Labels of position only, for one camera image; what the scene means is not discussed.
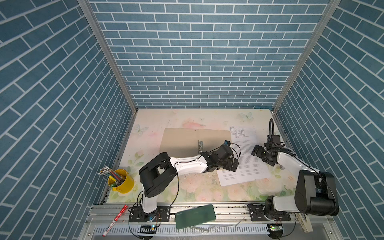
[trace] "green power bank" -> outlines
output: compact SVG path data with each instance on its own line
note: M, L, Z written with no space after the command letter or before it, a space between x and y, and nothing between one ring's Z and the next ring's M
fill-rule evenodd
M176 229L196 226L205 222L216 220L212 204L188 209L175 214Z

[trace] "yellow bucket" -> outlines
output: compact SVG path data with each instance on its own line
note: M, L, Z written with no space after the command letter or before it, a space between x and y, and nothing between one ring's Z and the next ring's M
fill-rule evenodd
M120 174L120 176L125 177L125 180L120 186L113 187L112 191L117 191L120 193L128 193L131 191L135 185L133 178L124 169L117 169L115 172ZM114 181L108 178L108 185L111 185L112 183L114 183Z

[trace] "floral tablecloth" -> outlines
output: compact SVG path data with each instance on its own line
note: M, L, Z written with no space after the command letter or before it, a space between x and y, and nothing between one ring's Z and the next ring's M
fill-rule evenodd
M130 134L119 168L135 180L127 194L113 192L107 202L135 202L141 192L139 169L159 154L165 128L229 130L230 126L253 127L257 143L262 145L268 135L268 109L140 109ZM296 177L279 165L268 166L270 178L220 186L216 171L180 176L180 190L176 202L234 202L265 200L269 195L293 195ZM159 202L171 202L177 192L177 178L159 195Z

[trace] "blue brick wall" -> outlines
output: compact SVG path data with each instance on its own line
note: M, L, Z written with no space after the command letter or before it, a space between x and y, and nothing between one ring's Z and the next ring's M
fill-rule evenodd
M131 110L76 0L0 1L0 239L72 239Z
M139 108L270 108L328 0L91 0Z
M345 239L383 239L383 12L342 0L277 112L297 153L338 179Z

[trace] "gray floor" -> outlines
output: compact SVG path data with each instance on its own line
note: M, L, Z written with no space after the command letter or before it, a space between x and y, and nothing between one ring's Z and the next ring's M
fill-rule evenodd
M294 224L287 223L283 225L284 234L288 234L292 231ZM327 240L328 236L325 232L322 223L312 224L313 232L304 233L299 223L297 223L294 232L283 238L283 240ZM153 240L270 240L267 235L210 235L210 236L190 236L190 237L153 237ZM134 236L96 236L93 240L138 240Z

